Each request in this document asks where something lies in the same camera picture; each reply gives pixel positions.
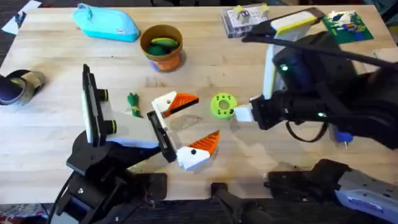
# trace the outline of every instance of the orange cup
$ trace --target orange cup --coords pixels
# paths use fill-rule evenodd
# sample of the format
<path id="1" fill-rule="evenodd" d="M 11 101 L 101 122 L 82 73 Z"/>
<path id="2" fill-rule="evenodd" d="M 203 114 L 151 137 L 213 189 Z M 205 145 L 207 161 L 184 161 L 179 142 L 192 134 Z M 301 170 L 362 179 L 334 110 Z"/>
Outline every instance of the orange cup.
<path id="1" fill-rule="evenodd" d="M 151 55 L 146 52 L 154 38 L 167 37 L 178 42 L 178 47 L 167 55 Z M 182 35 L 177 28 L 170 25 L 156 25 L 148 28 L 141 36 L 140 45 L 145 56 L 158 71 L 168 72 L 176 69 L 181 63 Z"/>

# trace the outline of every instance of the paper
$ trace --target paper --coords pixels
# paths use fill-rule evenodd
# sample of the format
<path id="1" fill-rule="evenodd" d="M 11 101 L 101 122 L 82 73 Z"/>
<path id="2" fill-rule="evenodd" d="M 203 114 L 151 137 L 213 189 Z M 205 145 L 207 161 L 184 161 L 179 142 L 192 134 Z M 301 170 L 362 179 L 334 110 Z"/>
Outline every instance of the paper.
<path id="1" fill-rule="evenodd" d="M 34 0 L 30 0 L 18 13 L 27 12 L 31 9 L 37 9 L 42 3 Z M 15 16 L 13 16 L 4 27 L 2 27 L 4 32 L 17 35 L 18 34 L 18 24 L 15 21 Z"/>

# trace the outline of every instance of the teal pencil case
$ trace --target teal pencil case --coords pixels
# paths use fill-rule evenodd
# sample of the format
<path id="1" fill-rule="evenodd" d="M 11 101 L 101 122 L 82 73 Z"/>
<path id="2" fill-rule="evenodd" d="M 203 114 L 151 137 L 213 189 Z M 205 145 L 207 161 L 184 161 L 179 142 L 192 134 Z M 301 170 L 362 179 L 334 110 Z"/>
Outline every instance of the teal pencil case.
<path id="1" fill-rule="evenodd" d="M 139 36 L 139 29 L 131 17 L 117 9 L 80 3 L 73 12 L 73 20 L 89 37 L 132 42 Z"/>

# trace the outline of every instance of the green circuit board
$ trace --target green circuit board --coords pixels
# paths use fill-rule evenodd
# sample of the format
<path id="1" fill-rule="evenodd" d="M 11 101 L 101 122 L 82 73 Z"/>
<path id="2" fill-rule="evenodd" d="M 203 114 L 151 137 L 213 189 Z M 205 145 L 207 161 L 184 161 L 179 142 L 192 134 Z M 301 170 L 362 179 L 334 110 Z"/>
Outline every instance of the green circuit board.
<path id="1" fill-rule="evenodd" d="M 323 18 L 337 44 L 373 39 L 372 34 L 355 11 L 331 12 Z"/>

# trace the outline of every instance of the green led light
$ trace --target green led light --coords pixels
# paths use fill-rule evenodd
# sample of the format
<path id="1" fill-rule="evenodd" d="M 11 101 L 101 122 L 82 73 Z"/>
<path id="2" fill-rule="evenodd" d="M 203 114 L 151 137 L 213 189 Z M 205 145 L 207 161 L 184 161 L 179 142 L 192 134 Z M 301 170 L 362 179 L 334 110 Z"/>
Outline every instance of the green led light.
<path id="1" fill-rule="evenodd" d="M 288 69 L 286 64 L 280 65 L 280 68 L 282 69 L 282 71 L 287 71 Z"/>

